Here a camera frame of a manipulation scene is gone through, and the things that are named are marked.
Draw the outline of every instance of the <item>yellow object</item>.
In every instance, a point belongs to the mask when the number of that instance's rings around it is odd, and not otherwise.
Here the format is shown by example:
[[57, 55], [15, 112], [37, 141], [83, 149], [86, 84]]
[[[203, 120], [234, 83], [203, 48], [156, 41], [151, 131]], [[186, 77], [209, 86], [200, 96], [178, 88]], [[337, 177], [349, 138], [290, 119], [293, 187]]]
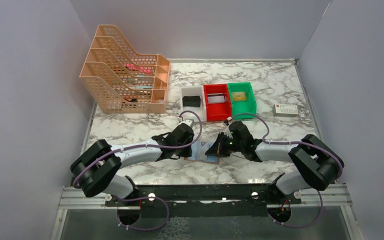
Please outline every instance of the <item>yellow object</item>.
[[232, 100], [234, 102], [242, 102], [247, 100], [247, 95], [244, 91], [232, 92]]

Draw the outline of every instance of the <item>wire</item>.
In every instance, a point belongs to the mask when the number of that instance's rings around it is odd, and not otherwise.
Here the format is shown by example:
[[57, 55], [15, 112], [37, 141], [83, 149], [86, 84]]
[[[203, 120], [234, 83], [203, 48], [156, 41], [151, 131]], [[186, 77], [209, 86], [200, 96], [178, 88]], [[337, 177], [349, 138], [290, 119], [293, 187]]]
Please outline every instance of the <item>wire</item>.
[[[191, 113], [191, 114], [195, 115], [195, 117], [199, 121], [199, 133], [198, 133], [198, 136], [196, 136], [196, 138], [192, 142], [185, 144], [185, 145], [182, 145], [182, 146], [163, 146], [163, 145], [155, 145], [155, 144], [148, 144], [148, 145], [138, 144], [138, 145], [127, 146], [123, 149], [123, 151], [124, 150], [130, 150], [130, 149], [136, 149], [136, 148], [143, 148], [143, 147], [160, 148], [160, 149], [182, 149], [182, 148], [186, 148], [186, 147], [189, 147], [190, 145], [194, 144], [201, 137], [201, 133], [203, 132], [203, 122], [201, 121], [200, 116], [198, 116], [195, 112], [190, 111], [190, 110], [182, 111], [180, 113], [179, 117], [181, 117], [185, 113]], [[79, 189], [80, 188], [79, 180], [87, 171], [89, 171], [89, 169], [91, 169], [93, 166], [95, 166], [100, 161], [104, 160], [106, 157], [108, 157], [112, 154], [115, 154], [115, 153], [119, 153], [121, 151], [122, 151], [121, 148], [115, 149], [115, 150], [109, 151], [109, 152], [105, 153], [104, 155], [98, 157], [95, 161], [93, 161], [85, 169], [83, 169], [83, 171], [81, 171], [80, 174], [77, 175], [77, 177], [75, 177], [72, 186], [76, 189]]]
[[233, 153], [230, 153], [230, 155], [235, 156], [235, 157], [240, 158], [240, 159], [246, 159], [245, 157], [237, 156], [237, 155], [235, 155]]
[[306, 228], [306, 227], [309, 227], [315, 223], [317, 223], [320, 219], [320, 217], [322, 216], [322, 213], [323, 213], [323, 200], [322, 200], [322, 194], [317, 191], [318, 193], [318, 197], [320, 198], [320, 211], [318, 211], [318, 215], [315, 217], [315, 219], [310, 222], [310, 223], [307, 223], [307, 224], [304, 224], [304, 225], [293, 225], [293, 224], [287, 224], [287, 223], [284, 223], [284, 222], [279, 222], [277, 220], [275, 220], [272, 215], [268, 215], [274, 223], [277, 223], [279, 225], [282, 225], [283, 227], [287, 227], [287, 228], [292, 228], [292, 229], [303, 229], [303, 228]]
[[288, 199], [286, 199], [286, 200], [283, 202], [282, 206], [280, 206], [280, 207], [282, 208], [282, 212], [284, 211], [284, 205], [285, 205], [287, 202], [288, 202]]
[[[305, 145], [305, 146], [308, 146], [308, 147], [311, 147], [311, 148], [314, 148], [314, 149], [317, 149], [325, 154], [327, 154], [329, 157], [331, 157], [333, 160], [335, 160], [337, 166], [338, 166], [338, 174], [336, 176], [336, 179], [338, 179], [341, 175], [342, 175], [342, 172], [344, 170], [344, 168], [342, 167], [342, 164], [341, 162], [339, 161], [339, 159], [334, 156], [331, 152], [319, 147], [319, 146], [316, 146], [314, 144], [310, 144], [310, 143], [307, 143], [307, 142], [303, 142], [303, 141], [291, 141], [291, 142], [273, 142], [273, 141], [267, 141], [266, 140], [266, 137], [269, 135], [270, 133], [270, 129], [269, 129], [269, 126], [267, 125], [267, 123], [258, 115], [256, 114], [253, 114], [253, 113], [239, 113], [239, 114], [236, 114], [234, 116], [232, 116], [232, 119], [237, 117], [237, 116], [241, 116], [241, 115], [251, 115], [251, 116], [254, 116], [256, 117], [258, 120], [260, 120], [264, 125], [265, 125], [265, 128], [267, 129], [267, 133], [262, 136], [262, 141], [263, 143], [265, 144], [273, 144], [273, 145], [291, 145], [291, 144], [302, 144], [302, 145]], [[275, 220], [270, 214], [268, 215], [272, 220], [273, 222], [279, 224], [279, 225], [282, 225], [284, 227], [288, 227], [288, 228], [293, 228], [293, 229], [302, 229], [302, 228], [306, 228], [306, 227], [309, 227], [315, 223], [317, 223], [320, 219], [320, 217], [322, 216], [322, 213], [323, 213], [323, 199], [322, 199], [322, 194], [320, 194], [319, 191], [317, 191], [318, 193], [318, 197], [320, 198], [320, 211], [318, 212], [318, 215], [317, 217], [310, 223], [307, 223], [307, 224], [304, 224], [304, 225], [292, 225], [292, 224], [287, 224], [287, 223], [283, 223], [283, 222], [279, 222], [277, 220]]]
[[157, 230], [157, 229], [160, 229], [162, 227], [164, 227], [164, 225], [166, 225], [166, 223], [169, 221], [169, 218], [170, 218], [170, 209], [169, 209], [169, 205], [167, 204], [166, 201], [164, 201], [162, 198], [160, 197], [157, 197], [157, 196], [152, 196], [152, 197], [149, 197], [149, 196], [143, 196], [143, 197], [138, 197], [138, 198], [133, 198], [133, 199], [122, 199], [122, 198], [119, 198], [117, 196], [115, 196], [115, 198], [120, 201], [120, 202], [134, 202], [134, 201], [141, 201], [141, 200], [144, 200], [144, 199], [157, 199], [159, 201], [161, 201], [164, 206], [165, 206], [165, 209], [167, 210], [167, 215], [164, 219], [164, 221], [158, 225], [158, 226], [155, 226], [155, 227], [151, 227], [151, 228], [141, 228], [141, 227], [135, 227], [135, 226], [130, 226], [130, 225], [125, 225], [122, 223], [122, 221], [120, 220], [120, 214], [119, 212], [117, 211], [117, 220], [118, 220], [118, 226], [123, 226], [125, 227], [127, 230], [128, 229], [133, 229], [133, 230], [139, 230], [139, 231], [154, 231], [154, 230]]

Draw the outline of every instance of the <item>black object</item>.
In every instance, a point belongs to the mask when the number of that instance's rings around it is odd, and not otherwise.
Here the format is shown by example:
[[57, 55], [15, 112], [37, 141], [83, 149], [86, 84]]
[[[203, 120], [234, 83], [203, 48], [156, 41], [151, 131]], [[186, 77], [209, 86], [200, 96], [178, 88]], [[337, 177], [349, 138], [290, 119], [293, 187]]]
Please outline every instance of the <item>black object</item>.
[[214, 144], [205, 152], [207, 156], [229, 157], [231, 152], [241, 152], [243, 156], [253, 162], [261, 162], [256, 154], [261, 139], [254, 139], [242, 121], [235, 121], [229, 125], [232, 137], [220, 132]]
[[[94, 160], [110, 151], [111, 145], [107, 141], [98, 140], [74, 161], [70, 166], [70, 171], [74, 177], [77, 177]], [[103, 161], [102, 166], [93, 166], [78, 181], [84, 195], [88, 198], [104, 191], [122, 165], [120, 158], [114, 154], [107, 156]]]
[[[152, 140], [155, 140], [158, 145], [171, 147], [189, 144], [190, 142], [192, 142], [193, 139], [194, 130], [192, 130], [192, 128], [185, 123], [178, 125], [172, 132], [167, 134], [166, 137], [164, 137], [163, 135], [157, 135], [152, 137]], [[162, 154], [157, 161], [170, 159], [173, 155], [177, 155], [179, 157], [184, 158], [192, 156], [191, 146], [177, 149], [161, 148], [161, 151]]]
[[278, 180], [283, 176], [285, 175], [285, 173], [282, 173], [280, 174], [279, 176], [276, 177], [276, 179], [274, 179], [274, 181], [272, 181], [269, 185], [268, 185], [268, 191], [265, 192], [265, 195], [264, 197], [266, 197], [267, 199], [269, 199], [270, 201], [274, 202], [274, 201], [283, 201], [286, 199], [285, 195], [283, 194], [283, 192], [281, 192], [279, 190], [279, 188], [276, 186], [276, 184], [278, 183]]
[[141, 217], [140, 210], [117, 211], [117, 217], [124, 225], [132, 225]]
[[184, 107], [201, 107], [200, 96], [184, 96], [182, 101]]
[[[342, 159], [313, 134], [306, 135], [301, 141], [316, 145], [333, 154], [344, 167]], [[305, 182], [312, 188], [323, 191], [336, 179], [339, 166], [327, 154], [306, 145], [299, 144], [288, 153]]]
[[[265, 197], [270, 185], [263, 184], [205, 184], [205, 185], [138, 185], [139, 191], [132, 198], [148, 197], [150, 193], [167, 201], [170, 217], [229, 217], [253, 216], [267, 217], [267, 205], [284, 203], [285, 198]], [[287, 196], [290, 204], [300, 204], [301, 200]], [[200, 201], [219, 201], [222, 198], [236, 200], [230, 202], [202, 203]], [[107, 207], [123, 207], [137, 204], [121, 202], [113, 198], [105, 202]], [[165, 218], [166, 207], [158, 200], [141, 202], [141, 218]], [[119, 210], [125, 221], [135, 219], [139, 211]]]
[[272, 218], [281, 223], [285, 223], [291, 218], [291, 209], [289, 207], [285, 207], [283, 210], [281, 207], [269, 208], [267, 212]]

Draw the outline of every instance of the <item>black base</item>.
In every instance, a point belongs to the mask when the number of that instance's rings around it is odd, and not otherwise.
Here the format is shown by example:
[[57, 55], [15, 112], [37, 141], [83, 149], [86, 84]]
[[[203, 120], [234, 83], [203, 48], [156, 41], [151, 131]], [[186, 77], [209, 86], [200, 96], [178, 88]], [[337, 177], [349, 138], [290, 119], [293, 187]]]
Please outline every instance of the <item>black base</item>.
[[286, 223], [291, 218], [291, 209], [285, 207], [282, 211], [281, 207], [268, 209], [268, 214], [280, 223]]
[[[132, 198], [148, 197], [150, 193], [167, 201], [170, 217], [267, 217], [267, 205], [285, 202], [286, 198], [269, 197], [269, 184], [209, 184], [209, 185], [138, 185], [139, 191]], [[235, 200], [229, 202], [203, 203], [201, 201]], [[291, 204], [301, 200], [293, 194], [287, 196]], [[105, 203], [107, 207], [138, 206], [138, 202], [119, 202], [115, 198]], [[167, 211], [158, 200], [142, 200], [141, 211], [119, 210], [120, 213], [137, 215], [141, 218], [165, 218]]]

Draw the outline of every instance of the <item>marble tabletop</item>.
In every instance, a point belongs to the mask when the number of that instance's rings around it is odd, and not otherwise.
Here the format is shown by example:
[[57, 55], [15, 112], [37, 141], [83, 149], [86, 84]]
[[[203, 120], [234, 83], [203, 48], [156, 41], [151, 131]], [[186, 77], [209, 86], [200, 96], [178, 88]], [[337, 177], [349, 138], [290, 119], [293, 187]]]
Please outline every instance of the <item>marble tabletop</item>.
[[[291, 62], [172, 63], [166, 114], [105, 114], [97, 106], [87, 146], [105, 139], [111, 145], [138, 143], [173, 130], [179, 123], [179, 86], [251, 82], [257, 102], [257, 114], [270, 127], [268, 140], [300, 140], [315, 134], [310, 111], [295, 66]], [[275, 103], [298, 105], [299, 116], [275, 117]], [[266, 132], [256, 119], [244, 120], [254, 138]], [[202, 141], [215, 141], [223, 131], [222, 122], [205, 122]], [[199, 124], [193, 128], [199, 131]], [[165, 159], [120, 169], [138, 185], [167, 184], [247, 184], [270, 183], [281, 173], [295, 169], [290, 162], [251, 162], [235, 156], [222, 158], [219, 165]]]

